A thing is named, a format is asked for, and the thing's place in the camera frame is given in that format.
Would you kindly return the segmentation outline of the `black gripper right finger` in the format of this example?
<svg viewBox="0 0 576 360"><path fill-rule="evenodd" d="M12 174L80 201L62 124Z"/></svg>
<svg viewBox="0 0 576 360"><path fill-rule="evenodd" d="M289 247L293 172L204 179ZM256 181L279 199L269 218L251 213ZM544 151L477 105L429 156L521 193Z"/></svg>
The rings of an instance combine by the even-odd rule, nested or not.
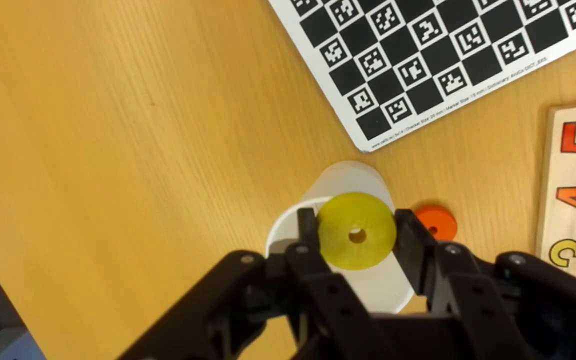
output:
<svg viewBox="0 0 576 360"><path fill-rule="evenodd" d="M528 254L491 263L437 242L412 210L393 213L393 256L427 313L459 328L471 360L576 360L576 276Z"/></svg>

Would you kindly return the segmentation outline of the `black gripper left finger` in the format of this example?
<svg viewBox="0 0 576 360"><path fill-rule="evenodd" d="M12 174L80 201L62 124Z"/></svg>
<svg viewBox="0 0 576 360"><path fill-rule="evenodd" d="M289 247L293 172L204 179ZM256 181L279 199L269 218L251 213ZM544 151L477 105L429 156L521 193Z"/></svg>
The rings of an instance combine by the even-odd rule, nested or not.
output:
<svg viewBox="0 0 576 360"><path fill-rule="evenodd" d="M272 319L286 319L293 360L385 360L393 354L341 275L320 256L313 213L279 254L217 260L117 360L238 360Z"/></svg>

